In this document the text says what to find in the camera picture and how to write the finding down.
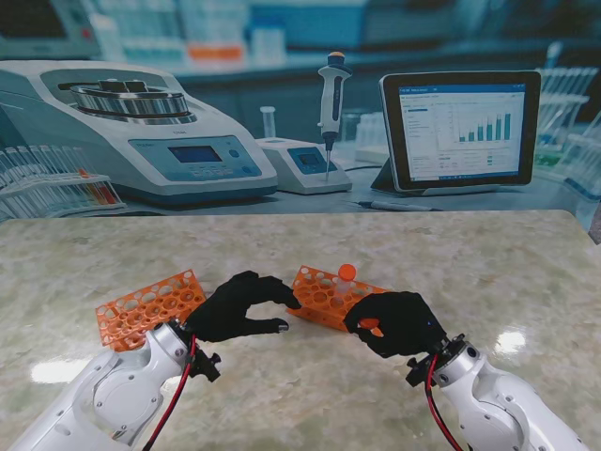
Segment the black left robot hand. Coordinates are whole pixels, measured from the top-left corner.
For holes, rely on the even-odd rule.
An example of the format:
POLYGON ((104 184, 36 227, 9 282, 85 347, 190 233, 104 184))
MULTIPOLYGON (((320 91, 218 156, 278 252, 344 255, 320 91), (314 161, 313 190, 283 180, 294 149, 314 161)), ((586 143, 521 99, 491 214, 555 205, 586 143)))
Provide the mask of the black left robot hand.
POLYGON ((257 304, 273 302, 298 310, 301 303, 293 290, 274 276, 259 276, 246 271, 234 275, 220 285, 205 302, 186 319, 185 328, 201 341, 218 343, 229 339, 279 334, 289 329, 279 318, 249 319, 248 309, 257 304))

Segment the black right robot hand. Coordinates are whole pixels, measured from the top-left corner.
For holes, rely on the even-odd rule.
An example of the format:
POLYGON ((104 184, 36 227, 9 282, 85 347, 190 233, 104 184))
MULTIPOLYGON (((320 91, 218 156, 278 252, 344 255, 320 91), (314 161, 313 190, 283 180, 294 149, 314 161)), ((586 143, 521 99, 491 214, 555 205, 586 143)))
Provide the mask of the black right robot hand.
POLYGON ((419 293, 370 294, 348 311, 344 324, 382 358, 436 352, 447 334, 419 293))

